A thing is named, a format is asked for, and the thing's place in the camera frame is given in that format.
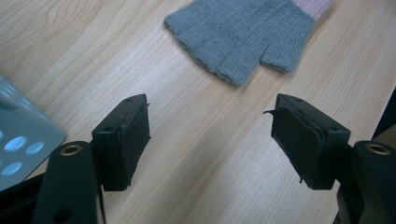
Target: wooden table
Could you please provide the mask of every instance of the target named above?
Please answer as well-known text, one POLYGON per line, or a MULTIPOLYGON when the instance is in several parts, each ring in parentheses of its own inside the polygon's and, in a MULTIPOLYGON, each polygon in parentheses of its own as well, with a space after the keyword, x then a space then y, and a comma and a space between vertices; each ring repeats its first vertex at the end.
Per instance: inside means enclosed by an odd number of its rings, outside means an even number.
MULTIPOLYGON (((132 186, 105 195, 108 223, 332 223, 336 188, 313 191, 270 136, 279 92, 370 139, 396 84, 396 2, 335 1, 296 72, 258 67, 236 88, 164 29, 190 1, 0 1, 0 72, 67 134, 145 93, 151 140, 132 186)), ((35 174, 43 172, 45 165, 35 174)))

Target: knitted fabric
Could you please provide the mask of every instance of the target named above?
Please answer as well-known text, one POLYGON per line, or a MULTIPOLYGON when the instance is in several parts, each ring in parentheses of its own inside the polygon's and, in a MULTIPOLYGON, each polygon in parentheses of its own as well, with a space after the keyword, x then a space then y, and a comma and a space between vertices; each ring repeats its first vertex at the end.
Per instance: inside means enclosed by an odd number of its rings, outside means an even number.
POLYGON ((196 0, 164 22, 196 62, 240 86, 259 63, 294 69, 317 17, 310 1, 196 0))

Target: blue-gray basket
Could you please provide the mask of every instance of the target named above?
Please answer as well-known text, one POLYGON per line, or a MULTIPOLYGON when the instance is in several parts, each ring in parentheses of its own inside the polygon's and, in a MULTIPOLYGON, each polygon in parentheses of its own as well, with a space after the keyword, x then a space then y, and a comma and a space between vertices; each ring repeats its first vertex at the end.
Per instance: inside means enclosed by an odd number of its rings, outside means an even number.
POLYGON ((0 190, 22 182, 64 140, 64 132, 0 75, 0 190))

